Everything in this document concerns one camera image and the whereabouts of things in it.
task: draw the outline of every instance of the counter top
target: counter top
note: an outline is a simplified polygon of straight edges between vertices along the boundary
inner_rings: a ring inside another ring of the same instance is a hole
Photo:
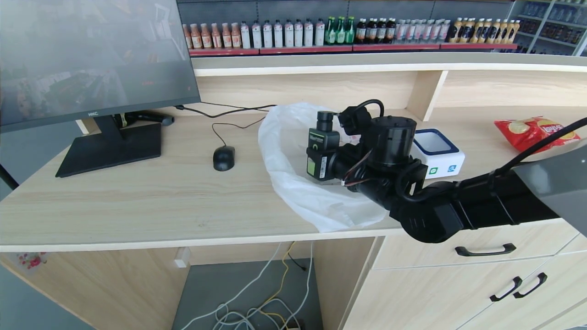
[[[476,52],[357,53],[192,58],[198,77],[428,70],[587,72],[587,58]]]
[[[548,115],[568,124],[585,108],[517,107],[515,117]],[[466,154],[462,180],[486,173],[516,155],[493,119],[512,116],[507,107],[445,108],[433,123]],[[414,118],[406,110],[390,115]],[[257,143],[258,125],[246,130],[218,126],[236,147],[233,169],[217,172],[212,153],[221,146],[212,122],[250,124],[262,115],[222,119],[178,117],[163,128],[160,158],[65,179],[55,173],[61,152],[0,203],[0,252],[92,251],[182,247],[401,234],[389,218],[366,228],[318,233],[273,191]]]

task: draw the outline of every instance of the computer mouse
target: computer mouse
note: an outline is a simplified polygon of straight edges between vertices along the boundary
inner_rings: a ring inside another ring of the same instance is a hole
[[[212,156],[216,171],[228,171],[234,167],[234,147],[223,146],[214,150]]]

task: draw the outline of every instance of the white plastic bag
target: white plastic bag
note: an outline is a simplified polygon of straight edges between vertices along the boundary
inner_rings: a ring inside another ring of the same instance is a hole
[[[381,221],[387,211],[367,197],[340,184],[316,184],[306,174],[308,129],[316,127],[318,111],[332,110],[309,103],[276,106],[259,127],[259,147],[275,192],[321,233]],[[338,118],[333,130],[342,143],[351,141]]]

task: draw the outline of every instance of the white scanner box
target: white scanner box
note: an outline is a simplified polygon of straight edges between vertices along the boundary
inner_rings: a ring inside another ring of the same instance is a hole
[[[426,179],[455,176],[465,154],[437,129],[416,130],[410,155],[428,165]]]

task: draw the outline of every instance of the yellow cable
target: yellow cable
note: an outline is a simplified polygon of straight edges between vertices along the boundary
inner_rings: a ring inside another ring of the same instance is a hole
[[[285,272],[284,272],[284,275],[281,277],[281,285],[279,286],[279,290],[277,290],[277,292],[276,292],[275,294],[273,294],[271,297],[269,297],[269,299],[265,300],[265,302],[264,302],[263,304],[266,304],[266,303],[267,303],[268,301],[270,301],[271,299],[273,299],[273,298],[277,297],[277,295],[278,295],[278,294],[281,292],[281,289],[283,289],[283,288],[284,288],[284,281],[285,281],[285,276],[287,275],[287,273],[288,273],[288,271],[289,271],[289,267],[288,267],[288,265],[285,263],[285,257],[286,257],[286,256],[289,254],[289,252],[291,251],[292,247],[294,247],[294,245],[295,245],[295,241],[293,241],[293,242],[292,242],[292,245],[290,245],[290,246],[289,246],[289,249],[288,249],[288,250],[287,250],[287,252],[284,254],[284,257],[283,257],[283,258],[281,258],[281,263],[282,263],[282,264],[285,266]],[[287,324],[285,324],[285,319],[284,319],[284,317],[283,317],[283,316],[281,316],[280,314],[277,314],[277,313],[265,313],[264,311],[261,311],[261,310],[259,310],[259,311],[260,311],[260,312],[261,312],[261,314],[263,314],[263,315],[275,315],[275,316],[278,316],[278,317],[281,319],[281,321],[284,323],[284,325],[285,325],[285,330],[289,330],[289,328],[288,328]]]

